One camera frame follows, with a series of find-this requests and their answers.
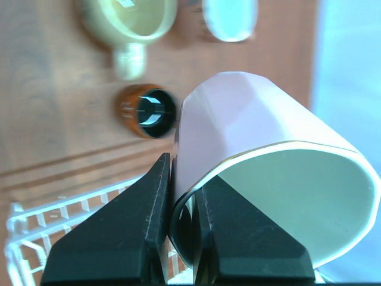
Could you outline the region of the beige round mug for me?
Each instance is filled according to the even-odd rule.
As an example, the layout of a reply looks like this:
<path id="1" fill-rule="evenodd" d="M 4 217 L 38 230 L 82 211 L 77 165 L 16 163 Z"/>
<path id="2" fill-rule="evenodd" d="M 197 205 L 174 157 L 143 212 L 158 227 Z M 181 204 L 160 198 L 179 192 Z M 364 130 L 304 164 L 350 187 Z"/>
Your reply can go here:
<path id="1" fill-rule="evenodd" d="M 76 1 L 85 29 L 112 50 L 117 77 L 136 80 L 146 70 L 146 47 L 164 36 L 177 1 Z"/>

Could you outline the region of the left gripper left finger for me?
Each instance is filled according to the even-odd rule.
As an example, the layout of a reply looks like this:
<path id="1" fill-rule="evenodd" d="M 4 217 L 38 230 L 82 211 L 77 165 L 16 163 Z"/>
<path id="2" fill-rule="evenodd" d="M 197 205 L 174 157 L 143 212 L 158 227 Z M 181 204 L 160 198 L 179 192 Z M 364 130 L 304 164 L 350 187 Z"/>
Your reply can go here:
<path id="1" fill-rule="evenodd" d="M 170 155 L 51 248 L 42 285 L 167 282 Z"/>

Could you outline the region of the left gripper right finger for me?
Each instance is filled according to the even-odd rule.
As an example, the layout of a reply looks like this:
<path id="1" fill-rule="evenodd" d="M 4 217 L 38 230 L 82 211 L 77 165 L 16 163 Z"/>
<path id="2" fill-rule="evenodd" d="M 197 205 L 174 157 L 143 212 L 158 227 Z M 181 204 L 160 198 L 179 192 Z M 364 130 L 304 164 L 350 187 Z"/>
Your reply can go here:
<path id="1" fill-rule="evenodd" d="M 196 285 L 313 285 L 307 249 L 216 176 L 195 193 Z"/>

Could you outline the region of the pink faceted mug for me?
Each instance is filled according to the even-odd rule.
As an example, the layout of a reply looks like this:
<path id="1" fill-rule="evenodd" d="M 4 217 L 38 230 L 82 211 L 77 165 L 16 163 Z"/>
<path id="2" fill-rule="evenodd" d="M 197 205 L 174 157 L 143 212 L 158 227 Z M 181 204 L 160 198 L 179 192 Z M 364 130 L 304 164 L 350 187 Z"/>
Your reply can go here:
<path id="1" fill-rule="evenodd" d="M 345 138 L 269 79 L 217 73 L 183 101 L 175 136 L 170 239 L 193 194 L 220 178 L 301 242 L 317 268 L 375 224 L 380 178 Z"/>

